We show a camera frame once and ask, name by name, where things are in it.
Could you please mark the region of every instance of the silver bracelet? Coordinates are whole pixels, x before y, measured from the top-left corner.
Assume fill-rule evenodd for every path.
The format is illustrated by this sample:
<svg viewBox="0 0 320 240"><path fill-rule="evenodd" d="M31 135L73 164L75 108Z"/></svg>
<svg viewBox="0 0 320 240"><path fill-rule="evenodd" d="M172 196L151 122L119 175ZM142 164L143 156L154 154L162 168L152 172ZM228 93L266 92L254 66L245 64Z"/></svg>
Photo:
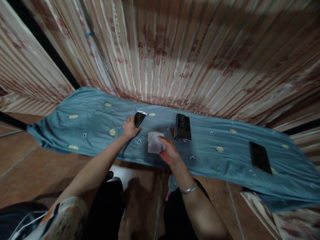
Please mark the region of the silver bracelet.
<svg viewBox="0 0 320 240"><path fill-rule="evenodd" d="M193 192L196 188L197 188L197 183L194 182L194 185L193 185L191 188L189 188L189 189L187 189L187 190L185 190L185 191L181 191L181 193L182 193L183 195L186 195L186 194L188 194L188 193Z"/></svg>

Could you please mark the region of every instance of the smartphone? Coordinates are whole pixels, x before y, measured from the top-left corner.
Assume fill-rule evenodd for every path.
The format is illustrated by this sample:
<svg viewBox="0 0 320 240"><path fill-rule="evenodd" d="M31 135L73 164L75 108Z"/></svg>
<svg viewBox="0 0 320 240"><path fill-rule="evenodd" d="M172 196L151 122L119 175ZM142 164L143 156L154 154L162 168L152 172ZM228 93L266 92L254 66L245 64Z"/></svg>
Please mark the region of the smartphone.
<svg viewBox="0 0 320 240"><path fill-rule="evenodd" d="M141 126L146 116L147 116L147 113L143 111L136 112L136 114L134 115L134 125L136 125L136 128Z"/></svg>
<svg viewBox="0 0 320 240"><path fill-rule="evenodd" d="M272 175L267 150L254 142L249 142L252 165L265 173Z"/></svg>
<svg viewBox="0 0 320 240"><path fill-rule="evenodd" d="M174 128L174 139L179 141L191 141L190 118L183 114L177 114Z"/></svg>

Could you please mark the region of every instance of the forearm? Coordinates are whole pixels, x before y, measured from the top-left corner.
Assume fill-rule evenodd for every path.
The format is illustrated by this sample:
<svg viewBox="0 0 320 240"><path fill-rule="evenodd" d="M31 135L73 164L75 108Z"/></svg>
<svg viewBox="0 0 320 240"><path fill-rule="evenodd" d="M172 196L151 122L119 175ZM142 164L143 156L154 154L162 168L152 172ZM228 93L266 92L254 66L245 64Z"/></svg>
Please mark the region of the forearm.
<svg viewBox="0 0 320 240"><path fill-rule="evenodd" d="M111 143L99 155L95 156L87 165L76 175L69 187L77 191L77 186L81 191L98 188L106 178L117 155L127 143L128 139L123 135Z"/></svg>
<svg viewBox="0 0 320 240"><path fill-rule="evenodd" d="M80 196L90 208L99 186L127 141L128 138L122 135L88 162L59 196L55 204L71 196Z"/></svg>
<svg viewBox="0 0 320 240"><path fill-rule="evenodd" d="M170 168L181 191L194 185L194 179L182 159ZM182 195L182 198L198 239L231 239L227 227L199 187L191 193Z"/></svg>

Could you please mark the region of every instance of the hand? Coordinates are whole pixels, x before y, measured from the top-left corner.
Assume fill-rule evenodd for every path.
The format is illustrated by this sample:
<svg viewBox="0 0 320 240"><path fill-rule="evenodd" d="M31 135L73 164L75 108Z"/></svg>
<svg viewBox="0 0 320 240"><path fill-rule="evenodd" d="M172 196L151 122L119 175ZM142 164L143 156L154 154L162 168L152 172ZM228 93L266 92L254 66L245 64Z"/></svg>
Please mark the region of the hand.
<svg viewBox="0 0 320 240"><path fill-rule="evenodd" d="M169 167L182 161L177 148L170 139L159 136L159 141L166 145L166 149L159 153L159 156L165 161L166 164L169 165Z"/></svg>
<svg viewBox="0 0 320 240"><path fill-rule="evenodd" d="M138 134L138 132L141 131L141 127L136 128L134 124L134 115L131 118L125 120L122 126L124 129L123 136L125 136L127 140L130 140L131 138L135 137Z"/></svg>

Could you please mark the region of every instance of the leg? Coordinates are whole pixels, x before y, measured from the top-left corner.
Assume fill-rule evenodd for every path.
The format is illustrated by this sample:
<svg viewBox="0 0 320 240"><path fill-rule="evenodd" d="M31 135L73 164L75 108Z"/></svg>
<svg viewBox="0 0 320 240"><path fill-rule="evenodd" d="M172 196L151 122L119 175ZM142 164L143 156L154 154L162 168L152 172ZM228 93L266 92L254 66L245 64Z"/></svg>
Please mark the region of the leg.
<svg viewBox="0 0 320 240"><path fill-rule="evenodd" d="M196 179L195 182L207 198L209 198L201 183ZM179 188L168 194L164 205L163 217L166 233L160 239L197 239Z"/></svg>
<svg viewBox="0 0 320 240"><path fill-rule="evenodd" d="M118 239L125 209L121 192L122 183L119 181L101 184L89 212L82 239Z"/></svg>

